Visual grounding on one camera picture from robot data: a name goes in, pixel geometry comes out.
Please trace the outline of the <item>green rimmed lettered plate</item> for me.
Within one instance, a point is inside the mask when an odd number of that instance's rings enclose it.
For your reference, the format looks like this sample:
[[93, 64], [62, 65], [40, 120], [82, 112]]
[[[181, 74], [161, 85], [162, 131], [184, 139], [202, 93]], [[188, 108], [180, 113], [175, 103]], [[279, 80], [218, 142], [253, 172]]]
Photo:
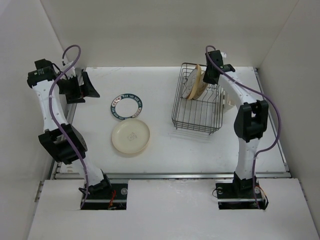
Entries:
[[111, 114], [118, 120], [136, 118], [143, 109], [142, 100], [133, 93], [124, 93], [113, 99]]

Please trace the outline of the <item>cream plastic plate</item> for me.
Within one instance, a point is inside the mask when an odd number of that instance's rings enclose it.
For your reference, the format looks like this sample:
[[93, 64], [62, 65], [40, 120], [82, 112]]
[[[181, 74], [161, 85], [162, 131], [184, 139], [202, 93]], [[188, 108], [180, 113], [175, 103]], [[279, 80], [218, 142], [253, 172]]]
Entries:
[[148, 125], [142, 120], [130, 118], [118, 123], [111, 134], [111, 141], [116, 150], [132, 155], [143, 151], [151, 137]]

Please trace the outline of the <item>yellow plastic plate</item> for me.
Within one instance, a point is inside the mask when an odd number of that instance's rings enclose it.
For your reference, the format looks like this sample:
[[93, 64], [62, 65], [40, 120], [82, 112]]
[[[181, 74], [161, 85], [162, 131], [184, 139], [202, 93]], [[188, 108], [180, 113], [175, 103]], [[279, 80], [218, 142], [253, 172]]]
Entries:
[[202, 68], [199, 64], [195, 66], [196, 69], [198, 69], [197, 76], [196, 76], [196, 82], [194, 83], [192, 92], [188, 96], [188, 100], [196, 100], [198, 99], [203, 92], [206, 90], [208, 84], [204, 82], [204, 76], [205, 74], [202, 71]]

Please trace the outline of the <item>white plate with grey rings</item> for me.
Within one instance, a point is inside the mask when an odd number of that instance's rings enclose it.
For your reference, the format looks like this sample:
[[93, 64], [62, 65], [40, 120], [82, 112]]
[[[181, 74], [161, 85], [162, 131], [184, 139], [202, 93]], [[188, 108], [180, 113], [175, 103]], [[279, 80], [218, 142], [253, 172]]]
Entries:
[[190, 93], [192, 92], [194, 84], [197, 79], [197, 73], [198, 73], [198, 69], [195, 68], [187, 76], [187, 79], [186, 79], [186, 82], [184, 84], [183, 91], [182, 91], [183, 98], [187, 99], [189, 97]]

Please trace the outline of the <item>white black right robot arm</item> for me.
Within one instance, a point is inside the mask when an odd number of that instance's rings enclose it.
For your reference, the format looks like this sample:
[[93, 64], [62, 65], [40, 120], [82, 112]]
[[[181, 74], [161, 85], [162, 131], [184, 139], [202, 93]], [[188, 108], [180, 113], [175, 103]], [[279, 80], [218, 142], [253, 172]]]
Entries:
[[207, 50], [205, 56], [204, 81], [222, 87], [237, 108], [233, 128], [238, 137], [239, 153], [231, 190], [235, 196], [243, 197], [255, 187], [256, 153], [267, 130], [269, 105], [252, 95], [257, 91], [240, 81], [232, 65], [224, 64], [220, 50]]

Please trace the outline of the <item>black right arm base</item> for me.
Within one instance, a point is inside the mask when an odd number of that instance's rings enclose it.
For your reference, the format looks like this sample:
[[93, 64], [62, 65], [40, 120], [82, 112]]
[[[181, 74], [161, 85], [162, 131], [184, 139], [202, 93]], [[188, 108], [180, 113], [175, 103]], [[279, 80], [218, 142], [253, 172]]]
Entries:
[[268, 198], [259, 188], [253, 185], [253, 179], [218, 181], [215, 183], [219, 210], [266, 210]]

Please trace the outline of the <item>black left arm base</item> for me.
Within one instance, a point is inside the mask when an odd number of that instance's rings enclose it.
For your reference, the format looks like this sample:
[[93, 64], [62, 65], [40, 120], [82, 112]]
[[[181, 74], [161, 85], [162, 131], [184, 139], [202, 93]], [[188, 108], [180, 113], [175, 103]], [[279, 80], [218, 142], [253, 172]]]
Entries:
[[83, 194], [80, 209], [81, 210], [126, 210], [128, 183], [112, 183], [112, 190], [103, 190], [95, 194], [88, 194], [85, 199], [86, 192], [84, 188], [80, 188]]

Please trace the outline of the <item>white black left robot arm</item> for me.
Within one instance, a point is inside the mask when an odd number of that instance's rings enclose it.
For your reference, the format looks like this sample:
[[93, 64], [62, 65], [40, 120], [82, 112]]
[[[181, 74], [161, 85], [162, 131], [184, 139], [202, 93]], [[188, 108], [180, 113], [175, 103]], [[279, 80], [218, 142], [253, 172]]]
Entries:
[[35, 62], [36, 69], [28, 73], [27, 84], [39, 100], [43, 116], [43, 133], [39, 142], [57, 162], [78, 168], [87, 184], [81, 189], [84, 194], [107, 198], [112, 185], [107, 175], [86, 155], [88, 150], [83, 136], [69, 123], [63, 113], [60, 95], [66, 97], [68, 104], [84, 103], [85, 97], [99, 98], [88, 73], [80, 72], [83, 84], [80, 85], [75, 69], [64, 73], [51, 61], [40, 59]]

